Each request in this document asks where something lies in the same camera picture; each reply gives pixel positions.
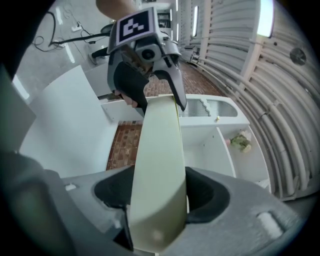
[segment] ceiling light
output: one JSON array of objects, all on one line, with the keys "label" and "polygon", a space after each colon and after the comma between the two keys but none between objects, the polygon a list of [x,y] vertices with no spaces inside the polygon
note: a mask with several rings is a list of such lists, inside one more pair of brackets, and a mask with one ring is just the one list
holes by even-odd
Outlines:
[{"label": "ceiling light", "polygon": [[257,34],[269,38],[274,24],[274,0],[260,0]]},{"label": "ceiling light", "polygon": [[197,35],[198,12],[199,12],[199,6],[194,7],[194,13],[193,13],[193,30],[192,30],[192,36],[193,36],[193,37],[195,37],[195,36]]},{"label": "ceiling light", "polygon": [[179,41],[179,23],[176,25],[176,41]]},{"label": "ceiling light", "polygon": [[27,93],[26,89],[24,88],[24,86],[22,85],[22,83],[20,82],[19,78],[16,75],[13,77],[12,83],[13,83],[14,87],[17,89],[17,91],[19,92],[19,94],[25,100],[30,97],[30,94]]}]

